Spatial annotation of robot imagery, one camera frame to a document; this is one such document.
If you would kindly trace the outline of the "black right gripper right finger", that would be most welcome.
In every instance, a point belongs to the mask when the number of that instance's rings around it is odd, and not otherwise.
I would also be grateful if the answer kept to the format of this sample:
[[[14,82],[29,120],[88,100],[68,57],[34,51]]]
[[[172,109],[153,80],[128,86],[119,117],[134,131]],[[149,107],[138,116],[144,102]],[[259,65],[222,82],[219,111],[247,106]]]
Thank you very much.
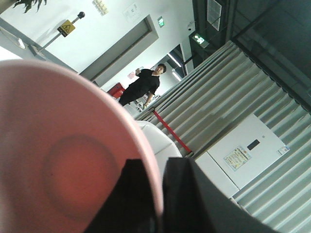
[[[193,159],[168,159],[163,191],[166,233],[274,232],[230,201]]]

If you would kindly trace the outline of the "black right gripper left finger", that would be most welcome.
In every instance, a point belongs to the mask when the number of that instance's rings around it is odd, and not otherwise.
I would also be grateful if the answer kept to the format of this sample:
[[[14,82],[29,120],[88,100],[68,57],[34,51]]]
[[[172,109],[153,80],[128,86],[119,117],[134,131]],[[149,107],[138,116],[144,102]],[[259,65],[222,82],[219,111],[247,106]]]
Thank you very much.
[[[151,186],[143,162],[128,159],[114,189],[86,233],[155,233],[158,230]]]

